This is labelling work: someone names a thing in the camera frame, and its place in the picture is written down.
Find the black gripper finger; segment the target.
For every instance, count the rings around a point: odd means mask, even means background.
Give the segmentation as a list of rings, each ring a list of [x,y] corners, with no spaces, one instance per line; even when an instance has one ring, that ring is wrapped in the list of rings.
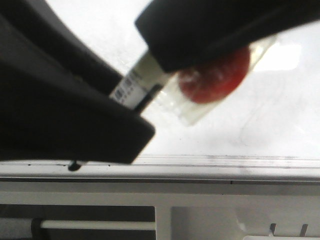
[[[155,134],[44,0],[0,3],[0,158],[131,163]]]
[[[154,0],[135,20],[165,72],[319,20],[317,0]]]

